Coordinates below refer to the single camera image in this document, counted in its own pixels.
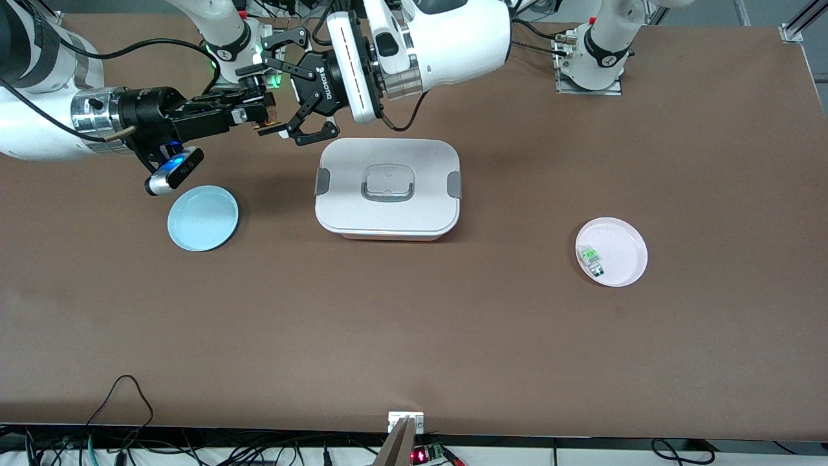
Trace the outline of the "small metal bracket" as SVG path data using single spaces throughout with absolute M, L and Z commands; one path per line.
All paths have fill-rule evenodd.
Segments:
M 412 418 L 416 421 L 416 434 L 425 434 L 425 415 L 420 411 L 389 411 L 387 415 L 387 433 L 390 434 L 399 421 Z

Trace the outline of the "white lunch box grey clips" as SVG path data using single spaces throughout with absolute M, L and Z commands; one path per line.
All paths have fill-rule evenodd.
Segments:
M 349 239 L 434 241 L 461 212 L 459 156 L 441 140 L 345 138 L 320 156 L 314 213 Z

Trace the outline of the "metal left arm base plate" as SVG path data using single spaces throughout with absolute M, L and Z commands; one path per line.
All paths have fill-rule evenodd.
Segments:
M 555 69 L 556 92 L 559 94 L 609 95 L 623 94 L 621 75 L 624 66 L 601 68 L 589 65 L 588 53 L 578 50 L 579 38 L 576 30 L 557 34 L 551 41 L 555 52 L 553 67 Z

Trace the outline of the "aluminium frame profile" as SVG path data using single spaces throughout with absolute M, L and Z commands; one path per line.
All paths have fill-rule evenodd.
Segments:
M 799 12 L 796 12 L 787 23 L 783 23 L 779 27 L 783 42 L 802 42 L 802 33 L 815 24 L 826 12 L 828 12 L 828 0 L 808 0 Z

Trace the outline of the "orange push button switch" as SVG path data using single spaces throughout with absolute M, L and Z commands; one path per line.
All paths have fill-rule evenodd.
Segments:
M 272 94 L 266 93 L 263 99 L 257 103 L 254 111 L 252 129 L 259 136 L 272 135 L 280 131 L 282 121 L 278 115 L 277 103 Z

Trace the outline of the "light blue round plate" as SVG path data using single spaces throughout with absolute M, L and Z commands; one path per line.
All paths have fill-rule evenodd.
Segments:
M 168 214 L 169 238 L 190 252 L 224 245 L 239 226 L 239 204 L 226 189 L 205 185 L 182 194 Z

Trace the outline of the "green push button switch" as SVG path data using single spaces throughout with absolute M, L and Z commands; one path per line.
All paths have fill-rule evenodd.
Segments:
M 592 245 L 577 245 L 576 252 L 580 265 L 589 276 L 597 278 L 604 274 L 601 256 Z

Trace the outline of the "circuit board with red light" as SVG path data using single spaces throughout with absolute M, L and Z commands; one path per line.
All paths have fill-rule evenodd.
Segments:
M 446 454 L 441 443 L 426 443 L 414 447 L 410 454 L 411 466 L 423 466 L 423 464 L 445 459 Z

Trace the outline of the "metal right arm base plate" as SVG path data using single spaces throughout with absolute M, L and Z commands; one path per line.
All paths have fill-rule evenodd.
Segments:
M 259 63 L 261 58 L 261 39 L 265 36 L 271 36 L 284 32 L 285 28 L 275 27 L 270 24 L 260 23 L 257 19 L 245 19 L 245 25 L 249 32 L 240 35 L 242 41 L 237 47 L 237 51 L 233 51 L 234 47 L 231 45 L 222 45 L 222 47 L 214 47 L 206 44 L 206 48 L 210 51 L 212 56 L 215 56 L 220 65 L 220 77 L 217 80 L 216 86 L 219 89 L 231 89 L 239 87 L 239 77 L 236 76 L 235 71 L 241 67 L 249 66 Z M 277 57 L 284 61 L 287 58 L 288 47 L 285 45 L 277 50 Z

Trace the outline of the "pale pink round plate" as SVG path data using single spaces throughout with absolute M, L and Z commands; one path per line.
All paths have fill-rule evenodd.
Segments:
M 644 275 L 648 265 L 648 248 L 644 237 L 636 228 L 611 216 L 603 216 L 586 222 L 576 235 L 577 245 L 590 244 L 601 256 L 604 274 L 593 278 L 594 282 L 609 287 L 623 288 L 635 283 Z

